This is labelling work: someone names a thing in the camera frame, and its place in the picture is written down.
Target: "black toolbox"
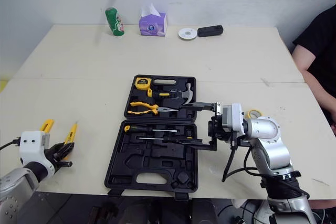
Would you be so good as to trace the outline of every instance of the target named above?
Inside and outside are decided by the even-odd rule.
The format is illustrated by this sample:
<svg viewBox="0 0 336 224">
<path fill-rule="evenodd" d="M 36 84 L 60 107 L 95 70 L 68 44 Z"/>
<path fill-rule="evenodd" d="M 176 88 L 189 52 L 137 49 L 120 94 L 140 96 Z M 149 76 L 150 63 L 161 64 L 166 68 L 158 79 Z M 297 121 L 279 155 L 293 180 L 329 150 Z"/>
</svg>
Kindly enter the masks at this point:
<svg viewBox="0 0 336 224">
<path fill-rule="evenodd" d="M 144 89 L 138 89 L 139 87 L 135 86 L 136 81 L 143 84 Z M 105 186 L 111 189 L 109 195 L 121 195 L 125 189 L 159 190 L 175 192 L 176 199 L 187 200 L 188 193 L 197 190 L 197 150 L 170 140 L 179 137 L 197 139 L 197 128 L 193 123 L 196 120 L 196 111 L 178 110 L 188 97 L 174 95 L 177 90 L 186 91 L 188 85 L 192 91 L 190 103 L 196 102 L 194 77 L 148 75 L 134 77 L 124 112 L 127 120 L 121 123 L 105 177 Z M 162 99 L 158 97 L 158 91 L 163 91 L 160 95 L 170 93 L 173 94 L 171 97 L 177 97 Z M 159 112 L 157 115 L 151 111 L 135 115 L 128 111 L 141 112 L 150 109 L 144 106 L 131 106 L 131 102 L 157 104 L 159 107 L 177 111 Z M 125 132 L 127 125 L 147 127 L 147 132 Z M 170 131 L 153 131 L 153 129 Z M 141 139 L 142 137 L 162 139 Z M 138 183 L 137 176 L 142 173 L 160 174 L 167 183 Z"/>
</svg>

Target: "black shirt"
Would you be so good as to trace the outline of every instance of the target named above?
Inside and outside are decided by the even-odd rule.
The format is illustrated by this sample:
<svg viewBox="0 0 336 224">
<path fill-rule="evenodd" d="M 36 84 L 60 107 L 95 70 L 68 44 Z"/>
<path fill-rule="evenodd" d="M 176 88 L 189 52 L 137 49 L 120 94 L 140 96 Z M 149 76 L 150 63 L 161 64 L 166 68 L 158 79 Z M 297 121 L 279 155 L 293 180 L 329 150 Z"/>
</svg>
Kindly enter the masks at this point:
<svg viewBox="0 0 336 224">
<path fill-rule="evenodd" d="M 293 43 L 315 55 L 308 71 L 336 98 L 336 5 L 318 15 Z M 330 113 L 323 112 L 331 123 Z"/>
</svg>

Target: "tissue box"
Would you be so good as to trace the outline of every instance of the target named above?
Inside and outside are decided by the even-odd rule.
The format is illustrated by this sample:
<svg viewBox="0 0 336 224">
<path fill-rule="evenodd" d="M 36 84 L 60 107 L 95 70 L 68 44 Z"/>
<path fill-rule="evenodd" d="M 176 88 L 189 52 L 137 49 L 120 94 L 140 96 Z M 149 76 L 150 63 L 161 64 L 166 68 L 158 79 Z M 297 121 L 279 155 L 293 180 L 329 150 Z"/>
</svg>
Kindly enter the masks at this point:
<svg viewBox="0 0 336 224">
<path fill-rule="evenodd" d="M 140 18 L 139 28 L 141 35 L 165 36 L 167 31 L 167 16 L 166 13 L 159 14 L 159 16 L 149 14 Z"/>
</svg>

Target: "yellow tape measure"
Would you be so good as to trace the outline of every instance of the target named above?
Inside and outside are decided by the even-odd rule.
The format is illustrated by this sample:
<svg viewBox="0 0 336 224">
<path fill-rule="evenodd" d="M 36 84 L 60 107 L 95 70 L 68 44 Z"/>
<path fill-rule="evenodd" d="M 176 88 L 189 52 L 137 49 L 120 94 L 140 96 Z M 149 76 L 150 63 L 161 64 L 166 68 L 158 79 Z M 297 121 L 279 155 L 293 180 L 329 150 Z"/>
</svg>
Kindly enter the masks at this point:
<svg viewBox="0 0 336 224">
<path fill-rule="evenodd" d="M 148 90 L 151 87 L 151 82 L 151 78 L 137 77 L 134 85 L 139 90 Z"/>
</svg>

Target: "table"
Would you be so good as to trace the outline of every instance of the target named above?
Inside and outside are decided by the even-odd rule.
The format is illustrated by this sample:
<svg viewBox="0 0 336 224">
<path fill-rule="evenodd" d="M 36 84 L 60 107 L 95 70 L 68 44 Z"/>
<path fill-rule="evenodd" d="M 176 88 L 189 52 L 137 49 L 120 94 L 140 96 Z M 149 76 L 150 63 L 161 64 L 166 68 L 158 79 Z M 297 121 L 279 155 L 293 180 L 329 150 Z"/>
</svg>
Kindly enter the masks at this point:
<svg viewBox="0 0 336 224">
<path fill-rule="evenodd" d="M 78 121 L 73 166 L 39 190 L 106 194 L 103 181 L 133 77 L 162 74 L 196 77 L 198 101 L 240 102 L 245 111 L 258 108 L 275 118 L 303 175 L 301 188 L 312 199 L 336 198 L 336 139 L 275 28 L 230 27 L 221 36 L 193 41 L 177 38 L 180 27 L 170 26 L 165 38 L 140 36 L 137 26 L 125 29 L 124 36 L 113 37 L 107 26 L 54 25 L 0 94 L 1 144 L 52 118 L 53 145 Z M 208 139 L 211 116 L 197 114 L 198 138 Z M 242 167 L 246 151 L 237 151 L 232 169 Z M 198 152 L 199 187 L 191 197 L 266 197 L 259 178 L 246 173 L 220 181 L 229 152 L 222 142 L 217 152 Z M 0 175 L 18 166 L 16 147 L 1 151 Z M 127 190 L 123 195 L 173 194 Z"/>
</svg>

